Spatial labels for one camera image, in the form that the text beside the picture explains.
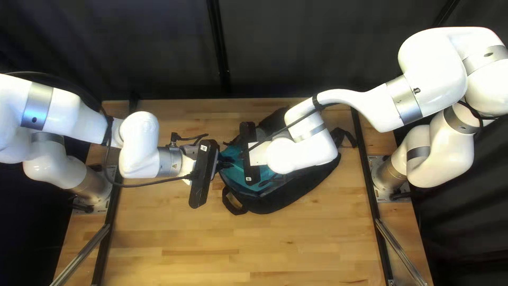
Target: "metal table frame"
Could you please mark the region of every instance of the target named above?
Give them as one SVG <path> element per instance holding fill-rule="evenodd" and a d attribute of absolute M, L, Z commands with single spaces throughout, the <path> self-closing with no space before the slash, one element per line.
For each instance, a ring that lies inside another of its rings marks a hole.
<path fill-rule="evenodd" d="M 436 17 L 432 27 L 441 26 L 446 19 L 451 15 L 454 8 L 457 6 L 459 0 L 448 0 L 443 6 L 441 12 Z M 220 83 L 223 93 L 227 94 L 231 91 L 230 73 L 228 66 L 228 57 L 226 53 L 226 46 L 223 36 L 223 28 L 220 17 L 220 8 L 218 0 L 207 0 L 208 16 L 210 18 L 211 30 L 213 35 L 213 42 L 215 47 L 215 56 L 217 60 L 218 73 L 220 76 Z M 129 110 L 132 113 L 136 109 L 139 96 L 132 93 L 129 98 Z M 416 285 L 427 286 L 427 282 L 422 278 L 414 264 L 409 260 L 404 250 L 400 247 L 395 237 L 390 233 L 388 228 L 383 224 L 379 216 L 379 209 L 377 207 L 377 201 L 374 194 L 373 183 L 371 180 L 369 161 L 367 151 L 365 148 L 365 141 L 363 138 L 362 127 L 360 124 L 360 118 L 358 112 L 351 108 L 351 115 L 355 126 L 355 134 L 358 142 L 358 148 L 360 151 L 360 159 L 362 161 L 363 175 L 365 179 L 365 185 L 367 188 L 367 195 L 369 199 L 370 212 L 372 214 L 372 223 L 375 229 L 375 236 L 379 249 L 379 256 L 383 267 L 383 273 L 385 276 L 385 282 L 387 286 L 395 286 L 393 282 L 392 270 L 390 267 L 390 260 L 388 257 L 388 249 L 385 241 L 394 249 L 399 258 L 408 269 L 411 277 L 414 279 Z M 115 182 L 121 183 L 123 178 L 116 172 Z M 90 252 L 99 245 L 99 253 L 97 255 L 96 265 L 93 272 L 92 286 L 101 286 L 103 284 L 104 271 L 108 260 L 109 248 L 111 245 L 111 234 L 114 229 L 114 221 L 116 217 L 116 211 L 118 208 L 118 202 L 120 197 L 120 187 L 113 186 L 111 190 L 109 208 L 106 214 L 104 226 L 92 237 L 92 239 L 85 245 L 85 247 L 78 253 L 78 255 L 65 267 L 60 275 L 55 278 L 51 286 L 60 286 L 65 284 L 67 280 L 76 271 L 79 265 L 85 260 Z"/>

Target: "wooden table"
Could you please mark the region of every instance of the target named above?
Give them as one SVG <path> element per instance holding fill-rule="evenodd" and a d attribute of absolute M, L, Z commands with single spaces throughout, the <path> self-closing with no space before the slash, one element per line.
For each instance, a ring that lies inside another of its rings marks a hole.
<path fill-rule="evenodd" d="M 169 143 L 171 132 L 181 136 L 209 133 L 217 142 L 228 142 L 238 134 L 240 122 L 258 122 L 301 100 L 142 100 L 138 110 L 157 116 L 160 146 Z M 109 114 L 124 118 L 127 104 L 110 101 L 104 107 Z M 322 115 L 329 130 L 340 126 L 354 134 L 348 106 L 329 107 Z M 364 119 L 362 127 L 369 154 L 395 150 L 391 132 L 380 134 Z M 316 189 L 268 215 L 230 214 L 221 202 L 224 184 L 218 176 L 210 185 L 207 203 L 198 209 L 188 206 L 190 188 L 182 182 L 123 189 L 105 284 L 384 285 L 359 151 L 347 139 L 339 151 L 339 166 Z M 87 164 L 101 163 L 103 153 L 101 146 L 92 145 Z M 393 218 L 392 223 L 411 230 L 409 240 L 419 242 L 411 254 L 428 274 L 410 204 L 384 204 L 381 212 Z M 71 217 L 56 275 L 100 229 L 104 218 Z M 97 250 L 67 285 L 90 285 L 96 257 Z"/>

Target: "black backpack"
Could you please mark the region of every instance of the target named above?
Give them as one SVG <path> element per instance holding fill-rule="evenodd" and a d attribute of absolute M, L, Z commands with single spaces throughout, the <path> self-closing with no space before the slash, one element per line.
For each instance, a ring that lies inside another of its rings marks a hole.
<path fill-rule="evenodd" d="M 287 107 L 278 109 L 273 114 L 263 119 L 256 127 L 256 140 L 262 140 L 266 134 L 283 128 L 284 114 Z M 339 164 L 340 153 L 331 162 L 319 166 L 312 166 L 293 171 L 286 175 L 276 174 L 268 166 L 259 166 L 257 177 L 253 181 L 245 182 L 245 170 L 240 156 L 246 150 L 247 141 L 253 138 L 246 138 L 240 124 L 240 135 L 229 143 L 228 147 L 220 153 L 219 160 L 222 166 L 219 168 L 219 175 L 226 185 L 223 189 L 223 204 L 234 215 L 253 212 L 256 214 L 269 214 L 278 211 L 298 200 L 306 193 L 316 188 Z M 346 136 L 352 146 L 356 141 L 348 131 L 335 128 L 330 132 L 337 148 L 342 144 Z"/>

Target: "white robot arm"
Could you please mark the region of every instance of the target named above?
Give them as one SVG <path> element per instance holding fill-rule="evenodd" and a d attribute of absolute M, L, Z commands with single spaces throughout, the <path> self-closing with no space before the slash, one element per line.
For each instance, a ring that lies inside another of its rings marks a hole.
<path fill-rule="evenodd" d="M 447 108 L 438 113 L 430 126 L 418 126 L 408 134 L 391 160 L 387 160 L 393 162 L 389 169 L 392 172 L 385 166 L 380 169 L 384 176 L 373 174 L 380 189 L 398 186 L 381 183 L 379 178 L 388 176 L 402 183 L 406 174 L 415 185 L 435 186 L 469 169 L 473 158 L 472 135 L 479 126 L 478 119 L 466 107 L 449 106 L 465 94 L 467 102 L 483 115 L 508 113 L 504 80 L 508 74 L 507 59 L 504 44 L 487 28 L 425 30 L 408 38 L 399 50 L 403 75 L 363 93 L 321 92 L 291 108 L 284 120 L 289 125 L 319 104 L 344 103 L 363 114 L 377 131 L 386 132 Z M 251 164 L 265 162 L 276 173 L 287 174 L 327 163 L 337 156 L 319 112 L 289 128 L 289 133 L 291 138 L 281 136 L 256 147 L 265 148 L 264 152 L 252 150 Z M 427 150 L 430 156 L 413 157 L 420 155 L 413 154 L 416 147 L 426 147 L 419 150 Z"/>
<path fill-rule="evenodd" d="M 106 117 L 87 107 L 79 96 L 0 74 L 0 122 L 0 162 L 23 162 L 29 178 L 70 190 L 86 198 L 89 205 L 107 197 L 104 179 L 65 152 L 62 135 L 96 144 L 108 139 Z M 122 148 L 118 165 L 124 178 L 184 177 L 196 169 L 201 153 L 218 153 L 213 140 L 204 140 L 211 144 L 206 151 L 201 144 L 158 147 L 158 129 L 156 117 L 144 111 L 125 120 L 113 119 L 111 146 Z M 212 173 L 216 159 L 202 156 L 204 163 L 197 175 Z M 213 175 L 208 176 L 192 189 L 208 188 L 206 181 Z"/>

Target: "silver metal band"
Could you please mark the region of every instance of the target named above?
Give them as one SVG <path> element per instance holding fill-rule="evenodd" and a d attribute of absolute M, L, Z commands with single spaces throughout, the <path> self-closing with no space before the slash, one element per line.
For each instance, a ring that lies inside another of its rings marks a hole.
<path fill-rule="evenodd" d="M 508 50 L 503 45 L 490 46 L 483 53 L 473 54 L 462 61 L 467 75 L 490 63 L 508 59 Z"/>
<path fill-rule="evenodd" d="M 455 114 L 455 111 L 453 111 L 452 106 L 449 106 L 443 110 L 443 116 L 444 120 L 450 127 L 462 134 L 474 134 L 480 130 L 479 127 L 471 126 L 465 122 L 462 122 L 462 120 L 460 120 Z"/>
<path fill-rule="evenodd" d="M 392 164 L 392 157 L 386 159 L 381 166 L 372 170 L 372 181 L 379 190 L 393 192 L 405 181 L 406 175 L 401 174 Z"/>
<path fill-rule="evenodd" d="M 106 180 L 88 166 L 83 181 L 69 191 L 76 194 L 84 204 L 89 206 L 96 205 L 109 196 Z"/>
<path fill-rule="evenodd" d="M 321 125 L 319 125 L 319 126 L 317 126 L 317 127 L 313 128 L 313 129 L 311 129 L 311 130 L 309 130 L 309 131 L 307 131 L 307 132 L 302 133 L 300 136 L 294 137 L 294 138 L 293 138 L 293 141 L 294 141 L 294 142 L 296 142 L 296 143 L 298 143 L 298 142 L 300 142 L 300 141 L 303 141 L 303 140 L 305 140 L 305 139 L 307 139 L 307 138 L 310 138 L 310 137 L 312 137 L 312 136 L 314 136 L 314 135 L 318 134 L 319 132 L 321 132 L 321 131 L 323 131 L 323 130 L 325 130 L 325 129 L 326 129 L 326 126 L 325 126 L 325 124 L 323 123 L 323 124 L 321 124 Z"/>
<path fill-rule="evenodd" d="M 21 127 L 42 130 L 48 116 L 49 104 L 53 96 L 53 88 L 32 82 L 25 111 L 21 118 Z"/>
<path fill-rule="evenodd" d="M 409 274 L 411 275 L 411 278 L 415 281 L 414 285 L 417 286 L 428 286 L 429 284 L 425 279 L 422 277 L 416 266 L 413 264 L 413 262 L 407 257 L 406 252 L 400 246 L 397 239 L 393 236 L 393 234 L 390 232 L 390 230 L 383 224 L 383 222 L 380 219 L 375 219 L 375 224 L 379 232 L 382 234 L 382 236 L 385 238 L 385 241 L 392 247 L 392 249 L 395 251 L 395 253 L 399 256 L 400 260 L 406 267 L 406 269 L 409 271 Z"/>
<path fill-rule="evenodd" d="M 413 148 L 406 153 L 406 161 L 418 157 L 428 157 L 430 155 L 430 146 L 420 146 Z"/>
<path fill-rule="evenodd" d="M 182 153 L 178 147 L 157 147 L 160 167 L 157 177 L 176 177 L 182 168 Z"/>
<path fill-rule="evenodd" d="M 404 75 L 388 81 L 386 86 L 404 125 L 423 117 L 420 106 Z"/>
<path fill-rule="evenodd" d="M 32 142 L 53 141 L 65 145 L 64 138 L 61 135 L 49 132 L 32 133 Z"/>

